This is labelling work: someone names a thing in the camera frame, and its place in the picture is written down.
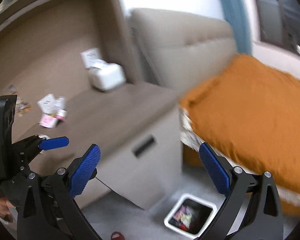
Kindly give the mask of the person's left hand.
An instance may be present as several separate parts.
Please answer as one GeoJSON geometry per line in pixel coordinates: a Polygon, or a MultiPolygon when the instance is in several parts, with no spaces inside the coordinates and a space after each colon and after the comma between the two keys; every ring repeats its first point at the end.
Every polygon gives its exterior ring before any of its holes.
{"type": "Polygon", "coordinates": [[[6,198],[0,198],[0,218],[8,223],[12,223],[14,221],[10,208],[15,209],[15,206],[12,205],[6,198]]]}

